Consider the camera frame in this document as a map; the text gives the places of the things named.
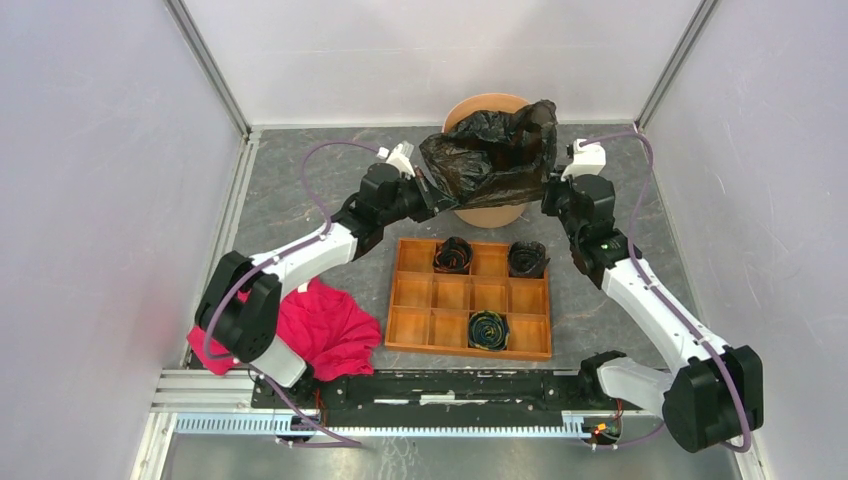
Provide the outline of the orange trash bin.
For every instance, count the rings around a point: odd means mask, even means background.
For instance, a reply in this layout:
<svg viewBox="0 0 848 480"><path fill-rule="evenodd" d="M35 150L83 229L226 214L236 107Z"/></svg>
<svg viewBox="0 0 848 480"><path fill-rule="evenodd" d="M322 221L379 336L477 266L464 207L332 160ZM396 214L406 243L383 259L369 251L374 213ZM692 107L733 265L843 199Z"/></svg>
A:
<svg viewBox="0 0 848 480"><path fill-rule="evenodd" d="M448 113L442 126L442 132L451 131L461 120L478 110L493 110L514 113L529 102L522 97L506 93L483 93L469 97ZM509 225L517 220L527 209L528 204L506 205L501 207L455 210L454 213L465 223L483 229L495 229Z"/></svg>

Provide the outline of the black trash bag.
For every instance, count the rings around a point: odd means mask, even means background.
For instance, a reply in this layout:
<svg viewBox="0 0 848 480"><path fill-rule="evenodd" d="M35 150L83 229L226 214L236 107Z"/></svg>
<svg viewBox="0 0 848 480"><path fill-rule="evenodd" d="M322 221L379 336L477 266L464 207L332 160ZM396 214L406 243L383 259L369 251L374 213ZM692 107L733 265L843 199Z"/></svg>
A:
<svg viewBox="0 0 848 480"><path fill-rule="evenodd" d="M539 100L514 113L478 110L419 145L435 186L457 209L538 201L557 159L557 112Z"/></svg>

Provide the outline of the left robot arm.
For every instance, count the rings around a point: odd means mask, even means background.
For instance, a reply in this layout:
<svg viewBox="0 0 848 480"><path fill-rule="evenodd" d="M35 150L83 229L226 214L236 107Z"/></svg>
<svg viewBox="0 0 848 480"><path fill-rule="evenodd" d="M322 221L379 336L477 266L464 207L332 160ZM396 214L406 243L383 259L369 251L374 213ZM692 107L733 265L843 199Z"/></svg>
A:
<svg viewBox="0 0 848 480"><path fill-rule="evenodd" d="M371 165L358 190L320 229L252 257L231 251L220 258L195 313L203 354L274 381L276 394L290 407L306 405L314 394L307 363L277 334L283 298L364 256L382 241L387 226L405 219L422 223L456 205L420 169Z"/></svg>

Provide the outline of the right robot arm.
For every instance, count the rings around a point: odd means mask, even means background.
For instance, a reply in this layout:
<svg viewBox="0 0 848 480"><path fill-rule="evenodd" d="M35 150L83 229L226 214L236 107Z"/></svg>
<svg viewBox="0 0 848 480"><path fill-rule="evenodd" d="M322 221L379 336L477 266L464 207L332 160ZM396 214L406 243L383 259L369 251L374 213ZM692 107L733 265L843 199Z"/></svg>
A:
<svg viewBox="0 0 848 480"><path fill-rule="evenodd" d="M690 453L715 445L748 452L764 423L761 357L748 345L731 346L670 293L616 228L615 200L612 182L599 175L556 171L541 210L562 224L574 265L635 321L668 369L619 351L597 354L581 364L580 400L591 408L613 399L638 406Z"/></svg>

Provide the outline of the rolled black bag, top right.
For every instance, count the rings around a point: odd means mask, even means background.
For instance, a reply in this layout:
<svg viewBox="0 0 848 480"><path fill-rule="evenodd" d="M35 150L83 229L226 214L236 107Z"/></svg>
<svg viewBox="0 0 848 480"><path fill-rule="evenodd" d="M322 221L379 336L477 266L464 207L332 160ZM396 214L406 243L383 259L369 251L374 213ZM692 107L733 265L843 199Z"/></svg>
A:
<svg viewBox="0 0 848 480"><path fill-rule="evenodd" d="M517 241L509 246L507 265L510 277L540 279L550 262L547 248L538 241Z"/></svg>

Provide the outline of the rolled black bag,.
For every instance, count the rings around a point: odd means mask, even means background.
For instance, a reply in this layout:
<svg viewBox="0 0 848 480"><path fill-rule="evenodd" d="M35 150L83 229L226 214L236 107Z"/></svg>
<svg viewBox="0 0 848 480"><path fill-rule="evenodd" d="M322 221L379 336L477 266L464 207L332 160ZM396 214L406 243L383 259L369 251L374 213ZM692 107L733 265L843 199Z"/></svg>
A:
<svg viewBox="0 0 848 480"><path fill-rule="evenodd" d="M547 248L538 241L517 241L509 246L507 265L510 277L540 279L550 262Z"/></svg>
<svg viewBox="0 0 848 480"><path fill-rule="evenodd" d="M508 346L510 327L506 317L491 310L473 312L468 321L468 345L484 351L503 351Z"/></svg>
<svg viewBox="0 0 848 480"><path fill-rule="evenodd" d="M472 259L472 246L460 237L450 237L436 247L432 266L436 273L467 275Z"/></svg>

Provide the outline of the rolled black bag, top middle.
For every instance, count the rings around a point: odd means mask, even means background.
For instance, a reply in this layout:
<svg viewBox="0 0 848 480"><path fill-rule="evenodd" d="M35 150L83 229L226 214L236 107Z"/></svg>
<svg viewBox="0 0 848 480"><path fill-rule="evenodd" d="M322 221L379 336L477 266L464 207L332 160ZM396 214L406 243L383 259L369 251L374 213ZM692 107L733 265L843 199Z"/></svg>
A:
<svg viewBox="0 0 848 480"><path fill-rule="evenodd" d="M436 247L432 266L436 273L467 275L472 259L472 246L460 237L450 237Z"/></svg>

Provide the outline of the orange wooden divider tray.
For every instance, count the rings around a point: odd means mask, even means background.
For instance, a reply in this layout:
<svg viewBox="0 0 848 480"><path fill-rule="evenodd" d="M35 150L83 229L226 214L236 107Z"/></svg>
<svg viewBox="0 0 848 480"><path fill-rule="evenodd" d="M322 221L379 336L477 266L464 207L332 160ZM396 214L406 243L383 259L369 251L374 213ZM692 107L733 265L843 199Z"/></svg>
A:
<svg viewBox="0 0 848 480"><path fill-rule="evenodd" d="M397 244L384 345L401 352L544 362L552 358L549 275L509 274L507 243L473 242L467 274L440 273L432 262L442 239ZM503 349L472 345L473 314L497 313L508 326Z"/></svg>

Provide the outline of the rolled black bag, bottom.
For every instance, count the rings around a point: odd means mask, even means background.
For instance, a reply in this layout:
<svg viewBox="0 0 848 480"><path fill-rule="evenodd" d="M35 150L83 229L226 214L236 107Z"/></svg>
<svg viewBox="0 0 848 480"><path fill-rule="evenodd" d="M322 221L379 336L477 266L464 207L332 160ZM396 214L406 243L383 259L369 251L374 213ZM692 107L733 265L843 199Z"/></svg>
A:
<svg viewBox="0 0 848 480"><path fill-rule="evenodd" d="M506 317L491 310L473 312L468 321L468 345L484 351L503 351L508 346L510 327Z"/></svg>

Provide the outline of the red cloth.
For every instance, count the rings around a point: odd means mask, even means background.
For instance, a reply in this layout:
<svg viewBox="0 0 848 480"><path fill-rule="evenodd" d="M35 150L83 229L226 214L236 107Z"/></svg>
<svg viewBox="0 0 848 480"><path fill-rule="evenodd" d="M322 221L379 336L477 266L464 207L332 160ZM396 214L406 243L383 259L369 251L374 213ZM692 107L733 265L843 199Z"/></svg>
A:
<svg viewBox="0 0 848 480"><path fill-rule="evenodd" d="M276 338L287 344L323 382L371 375L371 357L381 343L378 321L351 294L314 278L282 298Z"/></svg>

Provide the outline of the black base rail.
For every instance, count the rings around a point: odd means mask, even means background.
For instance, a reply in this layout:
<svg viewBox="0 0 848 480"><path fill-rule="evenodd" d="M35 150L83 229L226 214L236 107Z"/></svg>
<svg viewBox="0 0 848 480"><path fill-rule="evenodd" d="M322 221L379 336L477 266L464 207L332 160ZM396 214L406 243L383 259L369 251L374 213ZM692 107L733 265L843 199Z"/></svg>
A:
<svg viewBox="0 0 848 480"><path fill-rule="evenodd" d="M553 427L565 411L613 415L636 407L582 389L575 371L378 370L322 382L288 397L324 427Z"/></svg>

